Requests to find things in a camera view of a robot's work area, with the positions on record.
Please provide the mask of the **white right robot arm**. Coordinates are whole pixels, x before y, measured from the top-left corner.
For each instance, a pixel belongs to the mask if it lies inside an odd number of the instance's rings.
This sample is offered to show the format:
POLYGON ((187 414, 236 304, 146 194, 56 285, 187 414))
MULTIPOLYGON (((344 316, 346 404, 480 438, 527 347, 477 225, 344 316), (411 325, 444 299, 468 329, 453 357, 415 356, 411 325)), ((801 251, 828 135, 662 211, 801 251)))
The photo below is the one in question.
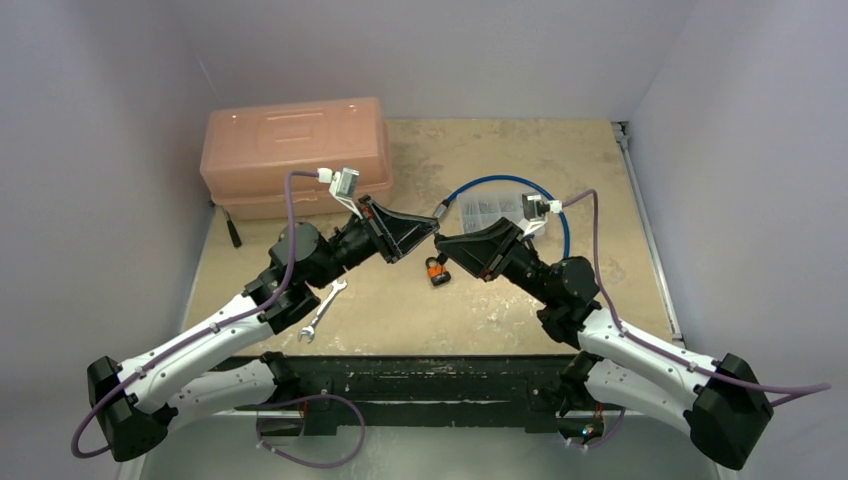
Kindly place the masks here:
POLYGON ((595 400, 640 412, 687 435, 715 463, 744 467, 774 414, 744 359, 686 351, 615 321, 597 299, 600 288, 587 258, 547 264, 509 220, 466 235, 438 234, 434 243, 472 276, 503 277, 543 304, 537 313, 543 330, 588 361, 561 381, 569 404, 595 400))

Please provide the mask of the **orange black padlock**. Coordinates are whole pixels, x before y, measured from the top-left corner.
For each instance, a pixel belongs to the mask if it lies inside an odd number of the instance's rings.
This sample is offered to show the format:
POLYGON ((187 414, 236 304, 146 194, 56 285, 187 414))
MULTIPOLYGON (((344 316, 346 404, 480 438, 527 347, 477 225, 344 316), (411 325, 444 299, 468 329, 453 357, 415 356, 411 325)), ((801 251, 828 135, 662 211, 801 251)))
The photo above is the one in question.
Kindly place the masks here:
POLYGON ((436 257, 428 257, 425 260, 425 266, 433 287, 439 287, 451 281, 452 276, 450 272, 436 257))

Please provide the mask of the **blue cable lock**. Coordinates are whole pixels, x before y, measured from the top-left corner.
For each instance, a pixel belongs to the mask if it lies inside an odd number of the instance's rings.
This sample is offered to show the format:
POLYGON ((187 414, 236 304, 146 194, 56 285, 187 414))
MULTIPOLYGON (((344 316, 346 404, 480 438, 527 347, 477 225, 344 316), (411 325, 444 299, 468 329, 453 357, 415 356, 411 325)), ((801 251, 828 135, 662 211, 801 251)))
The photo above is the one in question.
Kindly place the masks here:
POLYGON ((542 200, 555 200, 553 194, 526 178, 508 174, 487 175, 471 180, 450 193, 438 204, 434 211, 434 216, 439 219, 445 219, 448 212, 454 207, 453 202, 457 199, 458 195, 466 191, 483 192, 511 189, 529 189, 538 192, 542 200))

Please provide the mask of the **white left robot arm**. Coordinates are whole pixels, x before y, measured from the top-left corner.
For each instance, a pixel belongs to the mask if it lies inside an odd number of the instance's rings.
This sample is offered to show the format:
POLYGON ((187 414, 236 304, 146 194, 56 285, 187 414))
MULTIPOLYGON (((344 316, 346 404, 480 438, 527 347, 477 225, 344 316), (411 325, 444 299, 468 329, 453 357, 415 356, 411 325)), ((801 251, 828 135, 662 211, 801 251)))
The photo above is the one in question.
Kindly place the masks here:
POLYGON ((337 282, 374 255, 394 264, 438 231, 432 216, 386 209, 364 196, 348 221, 324 237, 292 222, 269 251, 270 264, 216 313, 149 351, 122 361, 103 356, 86 370, 91 410, 74 432, 75 457, 85 428, 96 422, 107 442, 99 454, 117 462, 138 458, 177 428, 230 408, 268 403, 284 409, 298 395, 298 377, 271 352, 234 370, 217 365, 283 332, 329 303, 315 289, 337 282))

